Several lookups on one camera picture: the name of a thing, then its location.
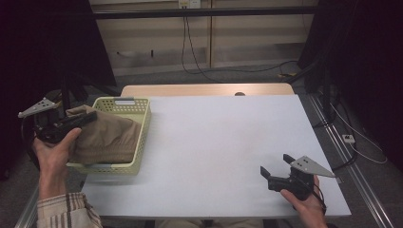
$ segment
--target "sleeve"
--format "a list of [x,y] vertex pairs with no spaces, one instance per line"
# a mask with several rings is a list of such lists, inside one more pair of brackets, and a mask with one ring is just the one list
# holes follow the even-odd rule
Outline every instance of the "sleeve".
[[86,201],[84,193],[39,200],[37,208],[38,228],[102,227],[100,217]]

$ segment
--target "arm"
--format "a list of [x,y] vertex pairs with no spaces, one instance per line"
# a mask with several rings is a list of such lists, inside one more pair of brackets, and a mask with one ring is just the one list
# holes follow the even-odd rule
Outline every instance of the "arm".
[[33,150],[40,165],[38,227],[102,227],[101,220],[83,193],[67,193],[70,145],[80,135],[74,128],[58,144],[35,139]]
[[[319,179],[315,177],[315,185],[319,186]],[[319,190],[315,187],[315,192],[319,194]],[[306,228],[322,228],[328,227],[326,219],[323,215],[320,202],[312,194],[305,201],[297,199],[291,192],[283,189],[280,191],[283,197],[294,205],[299,213],[299,218]]]

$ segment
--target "white table top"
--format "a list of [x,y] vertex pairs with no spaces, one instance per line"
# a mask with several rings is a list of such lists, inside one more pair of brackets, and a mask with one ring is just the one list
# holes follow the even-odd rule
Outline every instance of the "white table top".
[[[83,192],[101,216],[135,219],[296,216],[259,173],[287,178],[283,154],[330,169],[297,95],[151,97],[137,176],[88,175]],[[320,179],[327,216],[351,215],[335,179]]]

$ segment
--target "basket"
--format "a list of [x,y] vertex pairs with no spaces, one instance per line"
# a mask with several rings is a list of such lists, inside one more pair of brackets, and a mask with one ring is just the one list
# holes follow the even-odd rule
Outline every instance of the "basket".
[[97,110],[131,119],[142,125],[140,136],[130,163],[94,163],[81,164],[69,162],[67,166],[74,167],[85,174],[122,174],[137,175],[144,151],[145,138],[151,120],[149,100],[146,98],[101,97],[92,106]]

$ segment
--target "folded clothing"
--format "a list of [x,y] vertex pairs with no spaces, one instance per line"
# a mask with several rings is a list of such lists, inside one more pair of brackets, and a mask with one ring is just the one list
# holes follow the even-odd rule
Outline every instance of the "folded clothing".
[[97,120],[83,126],[73,145],[70,161],[82,164],[132,162],[142,125],[87,105],[69,109],[67,115],[93,111]]

